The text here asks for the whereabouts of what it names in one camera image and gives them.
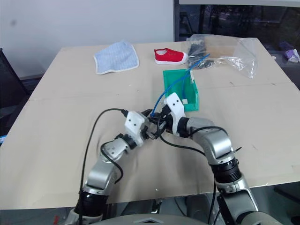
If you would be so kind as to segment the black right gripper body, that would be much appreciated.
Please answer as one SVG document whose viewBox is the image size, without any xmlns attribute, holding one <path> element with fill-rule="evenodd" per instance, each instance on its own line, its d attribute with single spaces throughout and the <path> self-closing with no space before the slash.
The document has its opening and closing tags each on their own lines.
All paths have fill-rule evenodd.
<svg viewBox="0 0 300 225">
<path fill-rule="evenodd" d="M 167 106 L 167 115 L 164 117 L 159 117 L 165 119 L 165 124 L 163 126 L 159 126 L 159 132 L 162 134 L 164 131 L 168 133 L 173 132 L 173 116 L 171 115 L 171 109 Z"/>
</svg>

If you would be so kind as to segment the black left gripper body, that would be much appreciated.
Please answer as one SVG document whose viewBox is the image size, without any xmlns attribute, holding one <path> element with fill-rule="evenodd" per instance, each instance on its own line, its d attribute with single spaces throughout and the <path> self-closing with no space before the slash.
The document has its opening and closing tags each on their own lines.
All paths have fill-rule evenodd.
<svg viewBox="0 0 300 225">
<path fill-rule="evenodd" d="M 142 126 L 141 136 L 144 140 L 150 139 L 148 136 L 148 132 L 155 133 L 157 131 L 157 126 L 151 123 L 149 120 L 146 120 Z"/>
</svg>

